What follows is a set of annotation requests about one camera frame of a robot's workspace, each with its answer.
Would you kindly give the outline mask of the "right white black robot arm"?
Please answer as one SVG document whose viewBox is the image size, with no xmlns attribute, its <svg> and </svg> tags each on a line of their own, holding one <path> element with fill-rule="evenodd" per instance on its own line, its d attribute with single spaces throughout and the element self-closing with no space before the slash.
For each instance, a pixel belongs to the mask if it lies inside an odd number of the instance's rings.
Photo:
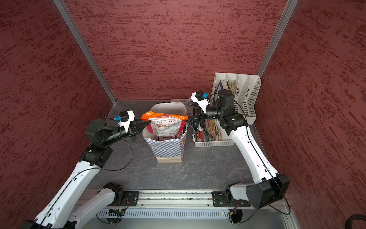
<svg viewBox="0 0 366 229">
<path fill-rule="evenodd" d="M 197 129 L 206 120 L 218 120 L 220 127 L 240 150 L 251 172 L 254 183 L 230 185 L 229 200 L 249 201 L 255 209 L 260 209 L 285 199 L 289 178 L 278 173 L 258 146 L 246 117 L 235 108 L 233 93 L 230 90 L 221 90 L 217 93 L 216 101 L 212 102 L 209 94 L 198 91 L 192 93 L 191 100 L 189 106 L 197 114 L 189 116 L 188 123 Z"/>
</svg>

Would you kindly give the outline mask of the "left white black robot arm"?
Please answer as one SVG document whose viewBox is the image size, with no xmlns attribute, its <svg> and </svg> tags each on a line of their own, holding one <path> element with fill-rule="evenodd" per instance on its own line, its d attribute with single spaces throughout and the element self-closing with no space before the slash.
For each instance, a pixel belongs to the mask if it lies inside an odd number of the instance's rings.
<svg viewBox="0 0 366 229">
<path fill-rule="evenodd" d="M 85 132 L 90 141 L 73 172 L 49 204 L 33 220 L 26 220 L 22 229 L 81 229 L 108 205 L 121 204 L 124 199 L 121 185 L 109 182 L 91 200 L 78 209 L 75 205 L 92 179 L 102 170 L 113 150 L 111 145 L 136 136 L 150 121 L 135 120 L 131 111 L 117 117 L 118 126 L 106 124 L 103 119 L 91 121 Z"/>
</svg>

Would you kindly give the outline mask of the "orange red condiment packet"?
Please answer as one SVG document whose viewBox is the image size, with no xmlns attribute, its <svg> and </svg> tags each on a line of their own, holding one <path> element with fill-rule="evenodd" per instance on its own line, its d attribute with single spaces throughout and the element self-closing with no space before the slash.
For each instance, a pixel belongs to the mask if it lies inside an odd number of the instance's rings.
<svg viewBox="0 0 366 229">
<path fill-rule="evenodd" d="M 148 130 L 158 137 L 171 137 L 182 132 L 187 115 L 146 112 L 142 115 L 143 121 L 150 121 Z"/>
</svg>

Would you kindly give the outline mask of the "blue checkered paper bag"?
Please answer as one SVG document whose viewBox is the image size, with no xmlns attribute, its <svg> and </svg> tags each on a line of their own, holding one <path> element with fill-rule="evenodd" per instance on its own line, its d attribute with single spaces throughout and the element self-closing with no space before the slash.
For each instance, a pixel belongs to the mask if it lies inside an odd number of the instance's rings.
<svg viewBox="0 0 366 229">
<path fill-rule="evenodd" d="M 154 113 L 188 116 L 186 106 L 181 102 L 156 104 L 150 111 Z M 182 132 L 171 137 L 158 137 L 149 132 L 148 126 L 143 129 L 143 138 L 152 150 L 158 163 L 181 163 L 183 161 L 184 146 L 187 137 L 187 121 L 185 121 Z"/>
</svg>

